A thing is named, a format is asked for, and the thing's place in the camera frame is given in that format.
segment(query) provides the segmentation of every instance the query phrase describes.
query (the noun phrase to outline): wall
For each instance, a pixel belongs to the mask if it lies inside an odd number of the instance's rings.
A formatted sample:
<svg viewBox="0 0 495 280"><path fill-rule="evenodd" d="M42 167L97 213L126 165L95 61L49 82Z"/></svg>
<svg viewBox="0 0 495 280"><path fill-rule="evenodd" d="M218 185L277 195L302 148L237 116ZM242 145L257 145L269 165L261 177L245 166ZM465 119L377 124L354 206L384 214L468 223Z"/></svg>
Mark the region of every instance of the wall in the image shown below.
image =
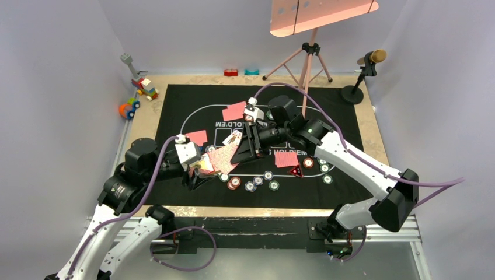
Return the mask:
<svg viewBox="0 0 495 280"><path fill-rule="evenodd" d="M93 214L130 73L96 0L0 2L0 278L43 279Z"/></svg>
<svg viewBox="0 0 495 280"><path fill-rule="evenodd" d="M319 29L316 42L331 72L355 63L382 45L406 0L381 0L376 12ZM309 31L277 38L270 34L271 1L100 0L117 37L138 69L204 74L224 68L258 67L267 72L292 54ZM300 73L304 56L289 63ZM319 62L314 64L319 71Z"/></svg>
<svg viewBox="0 0 495 280"><path fill-rule="evenodd" d="M392 165L425 181L466 177L416 211L433 279L495 278L494 9L409 0L368 81Z"/></svg>

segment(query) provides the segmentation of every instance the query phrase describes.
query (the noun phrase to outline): white oval line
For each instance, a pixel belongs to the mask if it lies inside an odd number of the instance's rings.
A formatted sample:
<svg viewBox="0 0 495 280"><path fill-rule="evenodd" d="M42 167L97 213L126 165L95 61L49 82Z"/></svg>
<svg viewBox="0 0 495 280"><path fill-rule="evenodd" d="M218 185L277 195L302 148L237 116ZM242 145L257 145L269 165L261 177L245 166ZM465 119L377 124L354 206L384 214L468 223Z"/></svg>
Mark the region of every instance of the white oval line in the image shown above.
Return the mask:
<svg viewBox="0 0 495 280"><path fill-rule="evenodd" d="M203 106L203 107L201 107L201 108L199 108L199 109L194 110L191 114L189 114L189 115L187 116L187 118L186 118L186 119L184 120L184 122L182 123L182 126L180 127L180 134L182 134L182 131L184 130L184 126L186 125L187 120L189 120L189 118L190 118L192 115L194 115L195 113L197 113L198 111L201 111L202 109L204 109L204 108L208 108L208 107L229 106L229 105L230 105L230 104L211 104L211 105L206 105L206 106ZM268 107L268 105L256 105L256 106L258 106L258 107ZM317 112L320 112L320 110L318 110L318 109L316 109L316 108L313 108L313 107L306 106L306 108L308 108L308 109L313 109L313 110L315 110L315 111L317 111Z"/></svg>
<svg viewBox="0 0 495 280"><path fill-rule="evenodd" d="M335 166L332 166L328 172L332 171L332 169L334 169ZM316 175L308 175L308 176L303 176L303 178L314 178L314 177L319 177L319 176L322 176L326 173L320 173L320 174L316 174ZM229 174L230 176L250 176L250 177L255 177L255 176L260 176L260 177L263 177L263 174ZM273 175L273 177L294 177L294 175Z"/></svg>

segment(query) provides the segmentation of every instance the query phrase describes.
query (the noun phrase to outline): tripod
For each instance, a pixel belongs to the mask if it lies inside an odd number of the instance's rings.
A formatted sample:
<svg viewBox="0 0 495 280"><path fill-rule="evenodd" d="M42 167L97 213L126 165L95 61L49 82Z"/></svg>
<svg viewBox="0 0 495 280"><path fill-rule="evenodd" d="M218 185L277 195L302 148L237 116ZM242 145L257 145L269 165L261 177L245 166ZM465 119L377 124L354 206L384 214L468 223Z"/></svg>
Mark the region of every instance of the tripod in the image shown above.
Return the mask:
<svg viewBox="0 0 495 280"><path fill-rule="evenodd" d="M323 61L323 58L320 55L320 47L318 44L315 43L316 39L316 32L318 31L318 28L313 28L312 33L311 33L311 39L309 43L303 43L302 47L299 48L296 52L291 54L288 58L286 58L284 61L282 61L281 64L279 64L277 67L275 67L270 73L266 74L263 76L263 80L266 80L273 72L278 70L280 67L284 66L291 77L294 79L295 83L298 85L299 88L304 89L305 93L308 93L308 87L309 83L311 83L312 80L314 80L322 71L325 72L328 82L332 82L332 77L330 76L330 73L328 72L328 69L326 68L325 62ZM296 79L296 77L292 74L292 72L289 70L289 67L287 67L286 63L293 59L296 55L298 55L301 51L306 51L307 55L306 58L304 59L304 65L302 67L302 72L301 72L301 77L299 80ZM320 60L320 63L322 64L322 69L320 72L318 72L311 80L310 75L311 75L311 62L313 60L313 55L317 56L318 59ZM302 100L302 115L304 116L306 113L306 103L308 99L306 96L304 96Z"/></svg>

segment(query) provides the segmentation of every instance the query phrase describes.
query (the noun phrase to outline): tripod leg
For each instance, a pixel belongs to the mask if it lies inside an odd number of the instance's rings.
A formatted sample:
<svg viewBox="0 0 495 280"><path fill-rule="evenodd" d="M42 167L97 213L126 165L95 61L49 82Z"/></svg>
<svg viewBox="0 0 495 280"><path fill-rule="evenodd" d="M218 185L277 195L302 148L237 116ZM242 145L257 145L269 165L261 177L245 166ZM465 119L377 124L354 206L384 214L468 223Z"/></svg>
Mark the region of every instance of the tripod leg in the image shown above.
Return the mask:
<svg viewBox="0 0 495 280"><path fill-rule="evenodd" d="M333 81L332 77L330 76L330 72L328 72L328 69L326 68L326 64L325 62L323 61L323 58L321 56L321 54L318 54L318 59L320 59L320 63L322 64L323 66L323 70L325 71L325 74L326 74L326 77L328 78L328 81L331 83Z"/></svg>
<svg viewBox="0 0 495 280"><path fill-rule="evenodd" d="M280 67L284 66L289 60L293 59L301 51L302 51L302 48L299 48L297 51L295 51L293 54L291 54L288 58L286 58L284 61L282 61L281 64L279 64L277 67L275 67L275 69L273 69L272 71L270 71L270 73L264 75L263 76L263 80L266 80L266 78L268 78L271 74L273 74L273 72L275 72L276 70L278 70Z"/></svg>
<svg viewBox="0 0 495 280"><path fill-rule="evenodd" d="M308 93L308 89L309 89L309 78L311 76L311 60L313 58L313 55L310 54L308 55L308 67L306 68L306 85L304 86L304 92L305 93ZM302 116L304 117L305 114L306 114L306 103L308 102L308 98L306 96L304 96L304 98L302 99Z"/></svg>
<svg viewBox="0 0 495 280"><path fill-rule="evenodd" d="M308 58L309 54L306 54L306 58L304 58L304 64L302 65L302 72L301 72L301 77L299 79L299 88L303 88L304 85L304 79L306 78L306 69L308 68Z"/></svg>

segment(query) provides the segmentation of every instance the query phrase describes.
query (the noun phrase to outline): gold microphone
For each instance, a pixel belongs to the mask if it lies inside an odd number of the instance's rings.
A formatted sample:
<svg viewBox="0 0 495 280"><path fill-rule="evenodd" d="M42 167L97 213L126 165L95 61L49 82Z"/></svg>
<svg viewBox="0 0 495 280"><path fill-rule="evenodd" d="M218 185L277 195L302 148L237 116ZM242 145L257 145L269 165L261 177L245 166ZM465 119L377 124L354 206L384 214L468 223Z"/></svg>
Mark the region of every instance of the gold microphone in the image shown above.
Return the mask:
<svg viewBox="0 0 495 280"><path fill-rule="evenodd" d="M360 59L357 60L357 64L363 65L365 64L364 62L365 57L361 57ZM380 63L386 59L386 51L385 50L376 50L371 53L369 56L369 61L373 63Z"/></svg>

